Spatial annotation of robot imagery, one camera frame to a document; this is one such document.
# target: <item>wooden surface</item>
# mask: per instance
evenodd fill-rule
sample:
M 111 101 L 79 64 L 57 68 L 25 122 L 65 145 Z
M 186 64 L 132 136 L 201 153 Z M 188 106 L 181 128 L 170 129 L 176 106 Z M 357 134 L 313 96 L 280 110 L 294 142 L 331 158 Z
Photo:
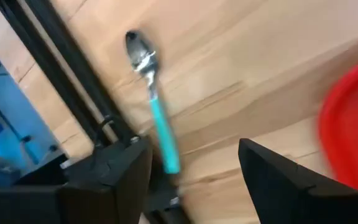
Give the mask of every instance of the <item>wooden surface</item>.
M 160 90 L 183 161 L 195 223 L 258 223 L 239 169 L 251 138 L 332 176 L 316 117 L 333 83 L 358 63 L 358 0 L 52 0 L 133 127 L 155 139 L 144 80 L 123 37 L 141 28 L 160 52 Z M 66 152 L 90 141 L 0 15 L 0 59 Z

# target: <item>metal spoon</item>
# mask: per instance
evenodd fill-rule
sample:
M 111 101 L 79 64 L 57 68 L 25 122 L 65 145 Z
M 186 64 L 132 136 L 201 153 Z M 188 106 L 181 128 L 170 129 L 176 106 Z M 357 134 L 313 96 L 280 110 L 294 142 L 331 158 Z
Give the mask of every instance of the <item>metal spoon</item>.
M 127 32 L 125 41 L 132 68 L 147 80 L 150 107 L 157 128 L 165 172 L 177 174 L 180 171 L 177 146 L 171 128 L 165 118 L 165 112 L 158 98 L 156 87 L 158 72 L 157 54 L 152 44 L 139 31 L 131 30 Z

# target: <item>spoon handle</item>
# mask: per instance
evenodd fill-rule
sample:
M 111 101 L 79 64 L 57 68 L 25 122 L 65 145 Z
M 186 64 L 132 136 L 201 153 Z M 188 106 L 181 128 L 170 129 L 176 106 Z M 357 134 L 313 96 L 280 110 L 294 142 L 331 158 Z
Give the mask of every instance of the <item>spoon handle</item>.
M 171 127 L 165 117 L 158 95 L 155 95 L 150 100 L 150 106 L 154 116 L 155 126 L 157 128 L 158 140 L 160 141 L 164 170 L 168 174 L 177 174 L 180 172 L 177 145 L 175 138 L 173 137 Z

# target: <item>black metal frame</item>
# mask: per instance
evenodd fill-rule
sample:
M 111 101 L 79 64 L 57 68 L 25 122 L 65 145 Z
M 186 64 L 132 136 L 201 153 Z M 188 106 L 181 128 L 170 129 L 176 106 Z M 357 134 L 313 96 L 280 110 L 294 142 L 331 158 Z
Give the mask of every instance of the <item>black metal frame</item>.
M 48 0 L 26 0 L 26 2 L 104 118 L 112 118 L 114 122 L 111 128 L 119 141 L 128 146 L 133 142 L 133 137 L 136 137 L 135 132 L 125 122 L 118 107 L 98 80 L 86 57 L 67 31 L 53 6 Z M 35 61 L 75 115 L 87 135 L 96 139 L 94 137 L 98 124 L 95 118 L 33 23 L 26 16 L 23 8 L 21 8 L 17 0 L 0 0 L 0 11 L 33 55 Z M 102 139 L 103 146 L 107 146 L 109 140 L 104 133 L 102 134 Z M 152 161 L 149 193 L 144 213 L 151 224 L 191 223 L 179 201 L 177 188 L 171 183 L 170 176 L 163 172 L 162 164 L 156 157 L 153 157 Z
M 93 139 L 98 122 L 92 115 L 84 100 L 75 90 L 66 73 L 49 50 L 37 29 L 26 16 L 17 1 L 0 1 L 0 11 L 27 47 L 39 67 L 58 91 L 62 100 L 73 113 L 85 133 Z M 100 135 L 103 146 L 111 144 L 105 134 Z
M 125 146 L 131 145 L 135 132 L 123 119 L 122 113 L 111 99 L 109 93 L 98 79 L 84 53 L 71 36 L 63 21 L 49 1 L 25 0 L 38 21 L 42 24 L 52 42 L 56 45 L 75 76 L 83 85 L 89 97 L 104 118 L 112 117 L 109 123 L 118 140 Z

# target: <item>red plastic container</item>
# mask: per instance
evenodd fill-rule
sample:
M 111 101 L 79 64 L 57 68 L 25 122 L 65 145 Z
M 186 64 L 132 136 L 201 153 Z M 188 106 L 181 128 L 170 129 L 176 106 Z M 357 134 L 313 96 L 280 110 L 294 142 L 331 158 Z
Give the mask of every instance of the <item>red plastic container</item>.
M 358 189 L 358 66 L 326 98 L 319 136 L 338 181 Z

